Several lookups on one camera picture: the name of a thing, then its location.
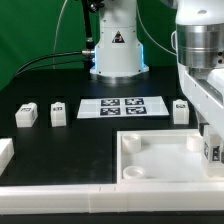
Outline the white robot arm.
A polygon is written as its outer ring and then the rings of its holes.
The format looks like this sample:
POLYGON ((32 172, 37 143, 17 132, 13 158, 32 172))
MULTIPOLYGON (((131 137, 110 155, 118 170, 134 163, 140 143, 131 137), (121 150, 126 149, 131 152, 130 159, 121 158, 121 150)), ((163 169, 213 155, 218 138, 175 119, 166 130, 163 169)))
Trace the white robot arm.
POLYGON ((171 43, 182 92, 194 106, 211 163, 224 163, 224 0, 160 0, 176 11, 171 43))

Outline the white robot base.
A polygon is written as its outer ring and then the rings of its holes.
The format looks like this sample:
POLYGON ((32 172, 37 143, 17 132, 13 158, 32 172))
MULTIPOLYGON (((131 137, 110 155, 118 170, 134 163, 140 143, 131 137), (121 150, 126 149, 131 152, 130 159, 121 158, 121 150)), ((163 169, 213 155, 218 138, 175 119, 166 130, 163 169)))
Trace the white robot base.
POLYGON ((143 45, 137 38, 137 0, 102 0, 100 39, 94 48, 92 79, 112 85, 144 77, 143 45))

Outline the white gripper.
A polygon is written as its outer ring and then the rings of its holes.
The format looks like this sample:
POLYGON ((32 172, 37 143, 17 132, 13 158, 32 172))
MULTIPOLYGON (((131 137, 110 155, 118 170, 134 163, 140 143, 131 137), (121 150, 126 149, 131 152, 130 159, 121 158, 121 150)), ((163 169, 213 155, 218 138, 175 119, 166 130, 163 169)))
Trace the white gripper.
MULTIPOLYGON (((195 108, 200 135, 204 135, 204 127, 209 124, 224 137, 224 68, 190 72, 188 67, 178 64, 178 73, 182 92, 195 108)), ((222 139, 220 162, 224 164, 222 139)))

